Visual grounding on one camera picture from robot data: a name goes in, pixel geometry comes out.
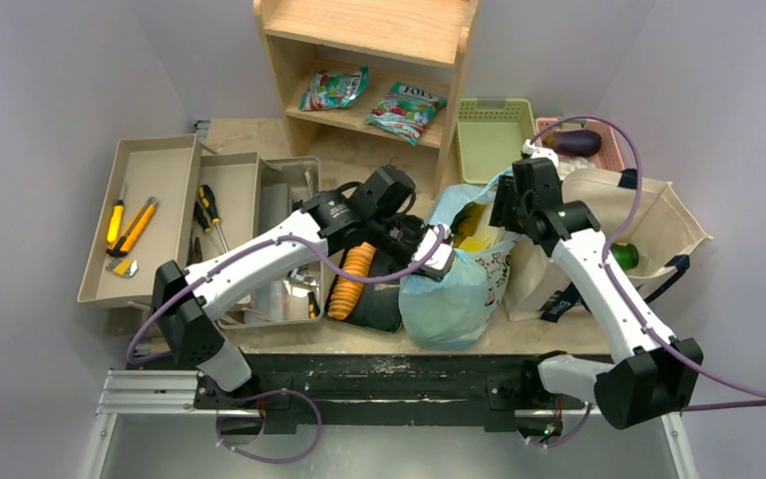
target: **gray floor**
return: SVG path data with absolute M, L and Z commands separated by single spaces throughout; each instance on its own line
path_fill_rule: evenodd
M 130 478 L 674 478 L 665 431 L 652 420 L 625 431 L 593 416 L 573 441 L 547 453 L 518 434 L 469 427 L 326 427 L 318 448 L 288 465 L 261 464 L 215 447 L 208 415 L 119 416 L 102 477 Z M 567 420 L 570 430 L 575 421 Z M 313 427 L 264 436 L 251 452 L 303 449 Z

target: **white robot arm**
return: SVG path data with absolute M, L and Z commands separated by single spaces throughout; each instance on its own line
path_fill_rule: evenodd
M 345 198 L 349 189 L 354 191 Z M 251 368 L 215 321 L 261 285 L 316 261 L 316 251 L 331 255 L 368 241 L 406 267 L 427 256 L 441 236 L 442 243 L 417 273 L 434 279 L 444 276 L 454 259 L 450 230 L 431 228 L 417 217 L 399 213 L 414 196 L 409 177 L 394 167 L 382 167 L 364 184 L 315 195 L 280 225 L 219 257 L 184 270 L 174 261 L 161 265 L 155 276 L 154 310 L 195 285 L 158 321 L 175 363 L 197 367 L 225 391 L 245 384 Z M 283 239 L 287 236 L 295 240 Z
M 650 310 L 609 253 L 605 264 L 645 315 L 642 329 L 610 281 L 601 260 L 606 238 L 583 202 L 565 203 L 556 154 L 525 144 L 513 174 L 501 178 L 490 224 L 526 235 L 568 275 L 606 336 L 614 361 L 603 364 L 559 351 L 546 354 L 525 371 L 523 389 L 534 397 L 567 394 L 595 403 L 615 428 L 678 411 L 688 405 L 697 373 L 655 342 L 651 330 L 667 338 L 697 363 L 702 351 L 693 339 L 677 340 Z

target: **wire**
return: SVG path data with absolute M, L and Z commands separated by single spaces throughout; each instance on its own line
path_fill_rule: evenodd
M 148 354 L 142 357 L 136 357 L 135 353 L 136 353 L 136 348 L 139 345 L 139 343 L 142 341 L 143 337 L 145 336 L 146 331 L 148 331 L 148 329 L 152 325 L 154 325 L 154 323 L 156 323 L 163 316 L 163 314 L 165 314 L 166 311 L 168 311 L 173 305 L 177 304 L 178 301 L 186 297 L 187 294 L 192 293 L 197 287 L 204 284 L 209 277 L 214 276 L 215 274 L 218 274 L 225 267 L 228 267 L 230 264 L 233 264 L 234 262 L 242 259 L 243 257 L 255 251 L 259 251 L 261 249 L 264 249 L 272 245 L 278 245 L 283 241 L 299 242 L 303 244 L 304 246 L 306 246 L 307 248 L 309 248 L 316 256 L 318 256 L 319 259 L 321 259 L 324 265 L 332 269 L 333 272 L 335 272 L 336 274 L 343 277 L 347 277 L 348 279 L 351 279 L 353 281 L 362 282 L 364 284 L 376 284 L 380 282 L 390 282 L 396 279 L 400 279 L 401 277 L 406 276 L 407 274 L 411 274 L 417 271 L 418 268 L 420 268 L 422 265 L 424 265 L 424 263 L 430 260 L 430 258 L 433 257 L 433 254 L 436 253 L 436 250 L 439 249 L 439 246 L 442 244 L 442 241 L 445 238 L 444 235 L 442 234 L 444 230 L 444 226 L 436 225 L 436 228 L 437 228 L 436 240 L 433 242 L 433 245 L 430 247 L 430 250 L 428 250 L 424 256 L 422 256 L 416 261 L 413 261 L 407 267 L 401 269 L 400 271 L 396 271 L 391 274 L 386 274 L 383 276 L 375 276 L 375 277 L 355 276 L 346 271 L 343 271 L 339 266 L 334 264 L 333 261 L 331 261 L 330 258 L 327 257 L 327 255 L 321 249 L 319 249 L 313 242 L 308 241 L 307 239 L 304 239 L 301 237 L 297 237 L 295 235 L 284 235 L 276 239 L 266 239 L 256 244 L 252 244 L 251 246 L 248 246 L 246 248 L 241 249 L 240 251 L 237 251 L 236 253 L 234 253 L 233 255 L 225 259 L 224 261 L 217 264 L 213 269 L 209 270 L 204 276 L 197 278 L 192 283 L 183 287 L 180 291 L 178 291 L 175 295 L 173 295 L 168 301 L 164 302 L 160 307 L 158 307 L 157 310 L 148 318 L 148 320 L 146 320 L 146 322 L 142 325 L 142 327 L 140 327 L 136 335 L 134 335 L 134 339 L 131 340 L 131 343 L 128 346 L 128 352 L 127 352 L 128 362 L 130 362 L 130 364 L 142 364 L 148 361 L 152 361 L 161 357 L 166 357 L 171 355 L 172 354 L 171 351 Z M 231 452 L 235 452 L 236 454 L 245 456 L 249 459 L 253 459 L 260 462 L 265 462 L 269 464 L 286 464 L 289 462 L 297 461 L 298 459 L 305 457 L 307 454 L 312 452 L 313 449 L 315 449 L 316 445 L 318 445 L 318 441 L 321 438 L 322 425 L 323 425 L 321 421 L 321 411 L 319 411 L 318 406 L 315 405 L 315 402 L 309 397 L 307 397 L 306 395 L 304 395 L 303 393 L 298 391 L 293 391 L 290 389 L 280 389 L 280 390 L 274 390 L 274 391 L 266 391 L 266 392 L 254 394 L 252 396 L 248 396 L 245 398 L 236 399 L 227 395 L 214 382 L 213 382 L 213 389 L 215 390 L 217 394 L 221 395 L 222 397 L 225 397 L 227 399 L 232 399 L 234 401 L 240 401 L 240 402 L 248 402 L 255 399 L 259 399 L 261 397 L 268 397 L 268 396 L 273 396 L 277 394 L 289 394 L 289 395 L 303 399 L 312 408 L 312 412 L 315 413 L 316 430 L 315 430 L 315 437 L 313 438 L 312 442 L 309 444 L 309 446 L 307 446 L 306 449 L 304 449 L 300 453 L 295 454 L 294 456 L 286 457 L 286 458 L 273 458 L 273 457 L 259 456 L 257 454 L 244 451 L 242 449 L 237 448 L 236 446 L 229 444 L 227 441 L 224 440 L 224 438 L 221 437 L 221 430 L 219 427 L 220 424 L 217 420 L 215 424 L 215 433 L 218 436 L 218 445 L 224 446 L 227 450 Z
M 567 443 L 571 440 L 574 436 L 576 436 L 577 433 L 582 429 L 582 427 L 585 425 L 585 423 L 588 421 L 588 417 L 591 415 L 591 403 L 587 404 L 585 406 L 585 412 L 582 414 L 582 418 L 579 419 L 579 422 L 574 426 L 574 429 L 571 430 L 568 434 L 563 434 L 559 439 L 557 439 L 554 442 L 547 442 L 545 443 L 538 443 L 534 444 L 530 441 L 527 441 L 526 444 L 531 447 L 536 447 L 540 449 L 551 449 L 557 446 L 562 446 L 563 444 Z
M 215 383 L 215 381 L 210 380 L 212 382 L 212 389 L 215 391 L 216 394 L 223 397 L 224 399 L 230 400 L 232 402 L 237 403 L 246 403 L 254 400 L 258 400 L 261 398 L 266 398 L 269 396 L 276 396 L 276 395 L 284 395 L 289 394 L 290 396 L 295 396 L 300 399 L 303 399 L 304 402 L 309 404 L 309 407 L 312 409 L 312 412 L 315 414 L 315 437 L 312 438 L 312 442 L 309 443 L 308 446 L 306 446 L 306 449 L 303 451 L 295 454 L 294 456 L 289 457 L 266 457 L 266 456 L 260 456 L 259 454 L 254 454 L 252 452 L 245 451 L 243 449 L 239 449 L 238 447 L 228 443 L 224 437 L 221 435 L 221 422 L 220 417 L 217 417 L 215 419 L 215 435 L 218 437 L 218 443 L 216 446 L 223 446 L 230 452 L 235 452 L 236 454 L 239 454 L 240 456 L 245 456 L 248 459 L 253 459 L 255 461 L 259 462 L 265 462 L 267 464 L 288 464 L 290 462 L 295 462 L 299 459 L 303 459 L 307 455 L 309 455 L 310 452 L 312 452 L 313 449 L 315 449 L 315 446 L 318 445 L 318 441 L 321 440 L 321 432 L 323 429 L 323 421 L 321 420 L 321 411 L 318 409 L 318 406 L 315 405 L 315 402 L 309 398 L 309 396 L 298 392 L 293 391 L 291 389 L 277 389 L 274 391 L 266 391 L 261 392 L 259 394 L 254 394 L 252 396 L 247 397 L 232 397 L 221 390 L 220 387 L 218 387 L 218 384 Z
M 396 279 L 400 279 L 401 277 L 404 277 L 407 274 L 412 274 L 413 272 L 417 271 L 422 265 L 424 265 L 425 262 L 430 260 L 430 258 L 439 248 L 439 245 L 442 244 L 442 240 L 444 239 L 444 235 L 442 235 L 441 233 L 444 227 L 442 225 L 436 225 L 436 228 L 438 229 L 438 233 L 436 234 L 436 240 L 433 242 L 433 245 L 430 247 L 430 250 L 427 251 L 427 254 L 425 254 L 418 260 L 413 261 L 407 267 L 401 269 L 400 271 L 396 271 L 391 274 L 385 274 L 382 276 L 374 276 L 374 277 L 357 276 L 342 270 L 339 266 L 334 264 L 333 261 L 331 261 L 330 258 L 327 257 L 327 254 L 325 254 L 321 249 L 319 249 L 318 246 L 316 246 L 312 241 L 309 241 L 301 237 L 297 237 L 295 235 L 284 235 L 276 239 L 265 239 L 258 243 L 252 244 L 246 248 L 243 248 L 237 251 L 236 253 L 234 253 L 233 255 L 225 259 L 224 261 L 220 262 L 219 264 L 214 266 L 213 269 L 207 271 L 204 276 L 201 276 L 195 279 L 190 284 L 187 284 L 180 291 L 175 293 L 175 295 L 173 295 L 168 301 L 164 302 L 160 307 L 158 307 L 157 310 L 154 311 L 154 313 L 151 316 L 149 316 L 148 320 L 146 320 L 146 322 L 143 323 L 143 325 L 134 335 L 134 338 L 131 340 L 131 343 L 128 346 L 127 360 L 128 362 L 130 362 L 130 364 L 144 364 L 146 362 L 171 355 L 172 354 L 171 351 L 166 351 L 166 352 L 156 352 L 153 354 L 147 354 L 145 356 L 136 357 L 136 349 L 139 343 L 143 340 L 143 337 L 145 336 L 146 331 L 148 331 L 149 328 L 154 325 L 154 323 L 156 323 L 164 314 L 166 314 L 166 312 L 169 309 L 171 309 L 173 305 L 177 304 L 181 299 L 186 297 L 187 294 L 190 294 L 191 292 L 196 290 L 199 286 L 204 284 L 208 278 L 218 274 L 219 272 L 221 272 L 222 269 L 228 267 L 229 265 L 233 264 L 234 262 L 242 259 L 243 257 L 253 252 L 259 251 L 269 246 L 278 245 L 284 241 L 299 242 L 302 245 L 309 248 L 316 256 L 318 256 L 318 258 L 321 260 L 321 262 L 324 263 L 325 266 L 332 269 L 333 272 L 335 272 L 336 274 L 342 277 L 346 277 L 352 281 L 361 282 L 363 284 L 378 284 L 381 282 L 391 282 Z
M 632 141 L 632 139 L 624 130 L 622 130 L 615 123 L 595 115 L 576 115 L 572 117 L 563 118 L 553 123 L 552 125 L 548 125 L 547 127 L 545 127 L 543 130 L 541 130 L 537 135 L 533 137 L 531 142 L 535 143 L 536 140 L 538 140 L 539 137 L 541 137 L 546 131 L 553 129 L 561 125 L 562 123 L 573 121 L 573 120 L 595 120 L 597 122 L 601 122 L 606 125 L 609 125 L 613 129 L 615 129 L 626 140 L 626 143 L 629 145 L 629 149 L 632 152 L 633 159 L 635 160 L 636 185 L 635 185 L 635 197 L 632 199 L 632 207 L 629 210 L 629 214 L 627 215 L 626 220 L 624 220 L 624 222 L 620 225 L 620 227 L 618 227 L 618 229 L 615 230 L 615 232 L 608 239 L 606 239 L 606 243 L 603 245 L 603 251 L 600 254 L 600 260 L 603 262 L 605 266 L 604 270 L 606 271 L 606 275 L 609 277 L 609 280 L 611 281 L 612 285 L 615 287 L 615 290 L 618 292 L 618 294 L 621 296 L 623 301 L 626 303 L 627 307 L 629 307 L 629 309 L 632 311 L 632 314 L 638 320 L 638 323 L 641 324 L 641 328 L 645 332 L 647 332 L 650 335 L 650 337 L 653 338 L 654 341 L 659 343 L 659 345 L 662 346 L 664 350 L 666 350 L 670 355 L 676 358 L 679 362 L 684 364 L 686 367 L 692 369 L 693 371 L 697 372 L 698 374 L 706 376 L 707 378 L 717 382 L 718 384 L 722 384 L 732 389 L 761 398 L 761 399 L 753 399 L 748 401 L 730 401 L 730 402 L 715 402 L 710 404 L 699 404 L 695 406 L 687 406 L 682 410 L 686 412 L 687 411 L 710 411 L 710 410 L 717 410 L 717 409 L 733 409 L 733 408 L 739 408 L 739 407 L 766 406 L 766 391 L 765 390 L 760 389 L 758 387 L 742 384 L 734 379 L 729 379 L 727 377 L 724 377 L 721 374 L 718 374 L 714 371 L 709 370 L 706 367 L 701 366 L 700 364 L 691 360 L 689 357 L 677 351 L 665 339 L 661 338 L 658 334 L 656 334 L 656 331 L 654 331 L 648 325 L 647 320 L 644 318 L 644 314 L 638 309 L 638 307 L 636 307 L 633 300 L 629 297 L 629 294 L 627 294 L 627 292 L 623 289 L 623 287 L 621 287 L 620 282 L 618 281 L 618 278 L 615 275 L 615 272 L 612 270 L 611 266 L 606 262 L 606 259 L 609 256 L 609 249 L 612 247 L 612 244 L 615 243 L 615 240 L 617 240 L 618 237 L 621 234 L 623 234 L 623 232 L 625 232 L 627 228 L 629 228 L 629 225 L 632 223 L 632 220 L 635 218 L 635 214 L 638 212 L 638 207 L 641 204 L 641 179 L 642 179 L 641 157 L 638 154 L 638 149 L 635 147 L 635 143 Z
M 418 198 L 418 196 L 415 194 L 415 190 L 411 191 L 410 192 L 410 201 L 407 204 L 407 208 L 405 208 L 403 212 L 395 212 L 395 214 L 392 215 L 391 217 L 384 218 L 383 220 L 381 220 L 383 222 L 383 224 L 384 225 L 390 225 L 393 222 L 396 222 L 396 221 L 406 217 L 407 214 L 410 212 L 410 210 L 412 210 L 412 207 L 415 206 L 415 202 L 416 202 L 417 198 Z
M 357 188 L 357 187 L 359 187 L 361 185 L 362 184 L 360 182 L 348 182 L 348 183 L 342 184 L 339 187 L 337 187 L 336 188 L 336 192 L 337 193 L 345 193 L 348 190 L 350 190 L 352 188 Z

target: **green plastic basket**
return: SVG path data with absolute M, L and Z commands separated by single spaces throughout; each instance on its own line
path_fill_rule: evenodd
M 523 98 L 460 100 L 457 152 L 465 183 L 485 185 L 521 157 L 536 133 L 530 102 Z

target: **screwdriver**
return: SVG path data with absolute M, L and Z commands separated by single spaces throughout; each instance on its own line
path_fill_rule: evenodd
M 221 217 L 218 215 L 218 205 L 215 204 L 215 195 L 212 192 L 212 188 L 209 185 L 201 185 L 198 187 L 198 197 L 200 203 L 209 215 L 210 220 L 215 225 L 215 230 L 218 232 L 218 238 L 221 240 L 221 244 L 224 246 L 224 252 L 228 252 L 227 240 L 224 239 L 224 232 L 221 230 Z
M 221 252 L 221 248 L 218 247 L 218 243 L 215 242 L 215 238 L 212 235 L 212 227 L 209 225 L 209 221 L 206 219 L 206 216 L 203 213 L 203 208 L 200 207 L 200 204 L 198 202 L 195 202 L 195 209 L 192 211 L 194 212 L 193 215 L 195 217 L 195 221 L 203 230 L 203 233 L 207 235 L 209 239 L 212 241 L 212 245 L 215 246 L 215 250 L 218 252 Z
M 125 191 L 128 184 L 122 184 L 119 199 L 113 204 L 113 216 L 110 218 L 110 228 L 107 229 L 107 243 L 113 245 L 119 239 L 119 228 L 122 226 L 122 216 L 125 214 Z

